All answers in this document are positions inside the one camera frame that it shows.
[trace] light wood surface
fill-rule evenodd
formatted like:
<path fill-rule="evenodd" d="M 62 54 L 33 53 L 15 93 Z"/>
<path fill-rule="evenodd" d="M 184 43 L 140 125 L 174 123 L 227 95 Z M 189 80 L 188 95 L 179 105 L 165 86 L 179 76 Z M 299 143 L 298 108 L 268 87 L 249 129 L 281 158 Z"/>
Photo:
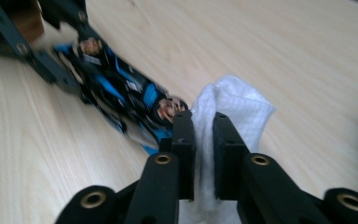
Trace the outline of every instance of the light wood surface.
<path fill-rule="evenodd" d="M 87 1 L 89 19 L 125 60 L 190 105 L 235 74 L 277 108 L 261 152 L 305 191 L 358 191 L 358 3 Z M 46 26 L 36 44 L 74 40 Z M 146 153 L 91 106 L 0 57 L 0 223 L 52 223 L 90 185 L 121 190 Z"/>

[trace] dark metal bracket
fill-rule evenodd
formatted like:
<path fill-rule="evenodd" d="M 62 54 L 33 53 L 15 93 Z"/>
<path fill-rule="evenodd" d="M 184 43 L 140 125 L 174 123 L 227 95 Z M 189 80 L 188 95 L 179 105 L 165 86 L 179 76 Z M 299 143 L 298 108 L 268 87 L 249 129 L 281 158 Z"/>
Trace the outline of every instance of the dark metal bracket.
<path fill-rule="evenodd" d="M 19 30 L 13 24 L 10 17 L 7 15 L 7 11 L 9 11 L 12 7 L 14 7 L 16 4 L 24 4 L 24 2 L 25 1 L 18 0 L 0 1 L 0 55 L 28 63 L 44 80 L 46 80 L 47 83 L 56 83 L 63 91 L 76 95 L 80 94 L 80 85 L 77 83 L 74 77 L 69 74 L 68 71 L 63 69 L 58 63 L 56 63 L 56 61 L 52 59 L 51 56 L 44 50 L 34 52 L 22 37 Z M 39 4 L 42 7 L 42 10 L 43 8 L 48 10 L 48 8 L 50 8 L 54 2 L 58 1 L 41 0 L 39 1 Z M 81 2 L 83 2 L 83 9 L 85 8 L 84 1 L 77 2 L 80 6 L 82 5 Z M 61 3 L 73 4 L 72 1 L 61 1 Z M 71 5 L 72 7 L 68 10 L 76 11 L 76 13 L 82 11 L 81 7 L 78 5 Z M 49 15 L 61 15 L 60 13 L 67 12 L 55 12 L 54 14 Z M 75 24 L 77 27 L 80 19 L 70 20 L 70 16 L 72 16 L 72 14 L 64 14 L 64 16 L 59 18 L 63 18 L 63 21 L 69 21 L 71 25 Z M 82 32 L 79 32 L 81 34 L 86 32 L 93 32 L 92 29 L 87 27 L 81 28 L 81 31 Z"/>
<path fill-rule="evenodd" d="M 90 195 L 98 194 L 96 188 L 101 187 L 82 190 L 68 203 L 57 223 L 74 223 L 71 218 L 76 217 L 78 223 L 177 223 L 179 200 L 194 199 L 196 149 L 191 113 L 177 115 L 173 129 L 173 139 L 164 141 L 159 154 L 149 157 L 137 183 L 113 193 L 115 197 L 95 196 L 94 201 Z M 271 157 L 250 153 L 224 114 L 216 113 L 213 140 L 215 196 L 238 201 L 242 223 L 358 223 L 357 192 L 330 189 L 320 200 L 302 191 Z M 106 195 L 113 192 L 106 190 Z M 98 206 L 84 206 L 82 202 L 87 199 Z"/>

